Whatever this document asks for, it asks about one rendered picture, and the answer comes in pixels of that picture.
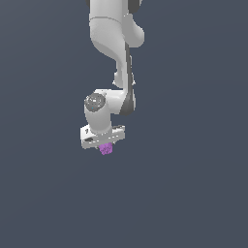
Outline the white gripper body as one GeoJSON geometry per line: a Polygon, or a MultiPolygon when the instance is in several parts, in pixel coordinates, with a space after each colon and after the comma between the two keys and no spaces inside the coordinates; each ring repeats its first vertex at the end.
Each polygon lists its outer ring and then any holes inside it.
{"type": "Polygon", "coordinates": [[[93,134],[88,125],[80,128],[81,146],[84,149],[91,147],[99,147],[105,143],[116,143],[119,140],[125,139],[125,126],[118,125],[110,128],[109,131],[103,134],[93,134]]]}

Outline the small purple object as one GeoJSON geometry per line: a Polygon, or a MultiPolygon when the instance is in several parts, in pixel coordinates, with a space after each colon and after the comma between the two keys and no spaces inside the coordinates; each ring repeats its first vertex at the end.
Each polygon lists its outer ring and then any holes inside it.
{"type": "Polygon", "coordinates": [[[110,154],[112,152],[112,143],[108,142],[108,143],[105,143],[105,144],[101,144],[99,146],[99,150],[103,155],[110,154]]]}

